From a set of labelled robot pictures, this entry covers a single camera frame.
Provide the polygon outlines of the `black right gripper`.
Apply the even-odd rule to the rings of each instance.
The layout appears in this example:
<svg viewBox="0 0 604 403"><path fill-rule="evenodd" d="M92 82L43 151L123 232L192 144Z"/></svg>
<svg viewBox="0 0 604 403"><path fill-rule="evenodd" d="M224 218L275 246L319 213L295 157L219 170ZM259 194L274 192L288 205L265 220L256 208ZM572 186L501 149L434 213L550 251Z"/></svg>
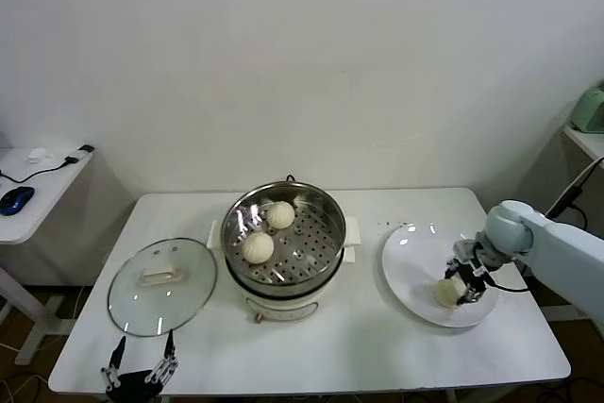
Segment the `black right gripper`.
<svg viewBox="0 0 604 403"><path fill-rule="evenodd" d="M481 273L476 274L475 268L470 262L463 262L455 257L446 262L444 279L451 279L456 274L465 284L457 299L457 305L478 302L486 291L486 284Z"/></svg>

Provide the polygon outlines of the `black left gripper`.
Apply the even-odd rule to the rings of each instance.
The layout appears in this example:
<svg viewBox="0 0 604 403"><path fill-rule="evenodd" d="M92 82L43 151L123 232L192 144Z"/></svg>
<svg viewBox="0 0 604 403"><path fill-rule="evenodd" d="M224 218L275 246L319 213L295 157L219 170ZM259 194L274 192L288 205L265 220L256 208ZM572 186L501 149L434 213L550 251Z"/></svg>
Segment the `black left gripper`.
<svg viewBox="0 0 604 403"><path fill-rule="evenodd" d="M107 398L115 403L152 402L163 390L162 384L166 384L178 368L174 331L169 330L163 357L151 372L133 372L119 376L125 349L126 336L123 336L112 351L109 364L100 370Z"/></svg>

